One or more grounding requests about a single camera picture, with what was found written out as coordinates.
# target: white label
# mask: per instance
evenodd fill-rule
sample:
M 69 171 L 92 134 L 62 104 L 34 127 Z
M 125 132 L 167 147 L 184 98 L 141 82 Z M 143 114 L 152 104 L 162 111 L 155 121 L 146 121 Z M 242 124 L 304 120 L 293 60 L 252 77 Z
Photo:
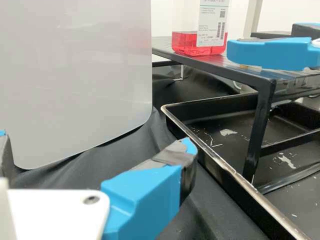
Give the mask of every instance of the white label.
M 200 0 L 197 47 L 223 46 L 229 0 Z

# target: white residue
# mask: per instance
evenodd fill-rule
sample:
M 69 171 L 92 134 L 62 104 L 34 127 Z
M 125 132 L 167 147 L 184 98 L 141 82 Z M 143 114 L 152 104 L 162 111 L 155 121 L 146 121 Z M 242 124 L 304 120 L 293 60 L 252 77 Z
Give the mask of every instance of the white residue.
M 287 158 L 282 152 L 280 152 L 279 155 L 280 156 L 278 156 L 278 159 L 280 159 L 284 163 L 287 163 L 290 168 L 296 169 L 295 165 L 291 162 L 291 160 Z
M 223 144 L 217 144 L 217 145 L 214 145 L 214 146 L 211 146 L 212 148 L 214 147 L 219 147 L 219 146 L 222 146 Z
M 205 135 L 209 136 L 210 139 L 211 139 L 211 142 L 210 142 L 210 147 L 212 147 L 212 142 L 214 141 L 214 139 L 212 138 L 212 136 L 206 132 L 204 132 Z
M 237 134 L 237 132 L 236 131 L 232 131 L 230 129 L 223 129 L 223 130 L 220 131 L 220 134 L 225 137 L 225 136 L 228 136 L 228 135 L 231 135 L 231 134 Z

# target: black cloth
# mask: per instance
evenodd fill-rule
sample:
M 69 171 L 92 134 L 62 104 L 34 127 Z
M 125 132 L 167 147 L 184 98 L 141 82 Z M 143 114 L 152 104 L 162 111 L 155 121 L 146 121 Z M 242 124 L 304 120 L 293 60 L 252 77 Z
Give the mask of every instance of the black cloth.
M 69 159 L 33 170 L 22 170 L 4 162 L 4 175 L 11 188 L 99 189 L 112 178 L 154 156 L 175 137 L 166 127 L 163 104 L 233 94 L 233 90 L 211 75 L 178 66 L 154 69 L 153 105 L 149 120 L 138 129 Z M 197 166 L 195 187 L 159 240 L 266 239 L 264 233 L 224 192 L 217 182 Z

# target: metal tray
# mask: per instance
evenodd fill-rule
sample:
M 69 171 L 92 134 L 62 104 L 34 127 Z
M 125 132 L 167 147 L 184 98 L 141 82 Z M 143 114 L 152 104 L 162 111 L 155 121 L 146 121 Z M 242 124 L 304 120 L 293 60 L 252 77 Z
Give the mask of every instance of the metal tray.
M 240 174 L 257 101 L 256 94 L 242 94 L 168 104 L 161 109 L 168 128 L 177 137 L 188 135 L 195 142 L 200 164 L 270 238 L 317 238 L 320 189 L 310 181 L 317 179 L 318 172 L 308 171 L 320 169 L 318 141 L 261 157 L 253 184 Z M 263 143 L 293 138 L 319 125 L 318 111 L 294 102 L 279 105 L 270 114 Z M 313 191 L 306 193 L 308 187 Z

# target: white wall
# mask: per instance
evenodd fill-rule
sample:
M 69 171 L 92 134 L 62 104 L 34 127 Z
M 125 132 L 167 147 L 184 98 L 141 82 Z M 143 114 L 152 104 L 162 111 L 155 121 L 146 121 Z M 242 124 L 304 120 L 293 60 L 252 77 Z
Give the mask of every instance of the white wall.
M 152 36 L 170 36 L 172 2 L 151 0 Z M 249 0 L 232 0 L 228 39 L 242 37 Z M 263 0 L 258 31 L 290 31 L 297 22 L 320 22 L 320 0 Z
M 320 23 L 320 0 L 263 0 L 258 31 L 291 31 L 294 23 Z

